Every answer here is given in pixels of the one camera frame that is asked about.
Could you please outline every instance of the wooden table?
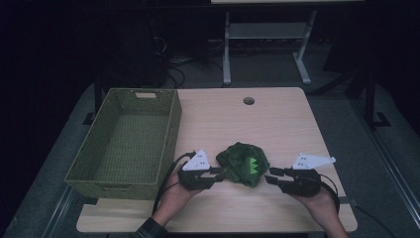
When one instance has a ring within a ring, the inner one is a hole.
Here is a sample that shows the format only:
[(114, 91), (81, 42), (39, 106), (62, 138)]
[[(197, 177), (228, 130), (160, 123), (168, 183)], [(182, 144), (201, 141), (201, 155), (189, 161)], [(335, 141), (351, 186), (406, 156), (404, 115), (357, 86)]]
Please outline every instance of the wooden table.
[[(205, 149), (210, 164), (236, 142), (261, 147), (272, 167), (289, 168), (299, 153), (330, 156), (300, 88), (220, 88), (178, 90), (182, 118), (175, 157)], [(255, 104), (246, 105), (245, 97)], [(317, 169), (345, 196), (333, 165)], [(151, 215), (153, 201), (100, 198), (85, 204), (81, 232), (133, 232)], [(342, 204), (347, 231), (357, 228), (354, 213)], [(166, 228), (170, 232), (313, 232), (322, 231), (298, 201), (262, 178), (255, 188), (227, 180), (195, 196)]]

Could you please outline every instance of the crumpled green cloth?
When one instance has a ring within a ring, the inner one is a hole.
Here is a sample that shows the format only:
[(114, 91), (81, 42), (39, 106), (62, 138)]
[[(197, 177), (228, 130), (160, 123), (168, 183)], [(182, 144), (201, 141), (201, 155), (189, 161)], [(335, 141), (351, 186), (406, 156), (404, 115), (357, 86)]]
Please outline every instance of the crumpled green cloth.
[(232, 182), (255, 187), (268, 170), (269, 162), (257, 146), (237, 142), (216, 156), (223, 168), (222, 176)]

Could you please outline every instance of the green basket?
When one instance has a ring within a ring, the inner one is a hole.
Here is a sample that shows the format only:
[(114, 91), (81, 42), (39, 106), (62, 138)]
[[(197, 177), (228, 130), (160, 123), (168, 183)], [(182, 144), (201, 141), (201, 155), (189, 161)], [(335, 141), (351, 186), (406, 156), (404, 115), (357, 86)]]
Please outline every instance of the green basket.
[(111, 88), (65, 182), (88, 197), (155, 199), (181, 114), (176, 90)]

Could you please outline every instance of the wrist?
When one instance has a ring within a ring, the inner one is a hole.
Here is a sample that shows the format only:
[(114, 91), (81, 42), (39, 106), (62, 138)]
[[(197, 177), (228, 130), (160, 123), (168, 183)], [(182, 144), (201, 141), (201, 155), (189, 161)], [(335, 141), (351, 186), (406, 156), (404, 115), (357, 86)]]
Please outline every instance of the wrist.
[(164, 210), (158, 209), (153, 215), (152, 219), (159, 224), (161, 227), (164, 227), (167, 222), (169, 222), (170, 218), (172, 218), (173, 215), (165, 212)]
[(340, 221), (339, 215), (334, 212), (324, 213), (323, 211), (310, 211), (312, 218), (324, 229), (325, 233), (330, 238), (347, 238), (349, 237), (343, 224)]

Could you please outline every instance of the human hand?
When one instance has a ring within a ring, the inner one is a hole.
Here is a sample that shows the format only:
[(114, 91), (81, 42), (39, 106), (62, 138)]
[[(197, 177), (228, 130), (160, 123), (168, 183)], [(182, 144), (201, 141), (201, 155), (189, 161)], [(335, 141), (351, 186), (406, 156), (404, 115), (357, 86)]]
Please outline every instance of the human hand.
[(157, 211), (152, 215), (154, 221), (165, 226), (166, 223), (178, 213), (188, 201), (202, 190), (187, 190), (180, 183), (177, 170), (169, 177), (165, 192), (160, 200)]
[(332, 194), (323, 186), (312, 197), (290, 195), (300, 201), (312, 218), (324, 229), (330, 238), (347, 238), (349, 235), (340, 221)]

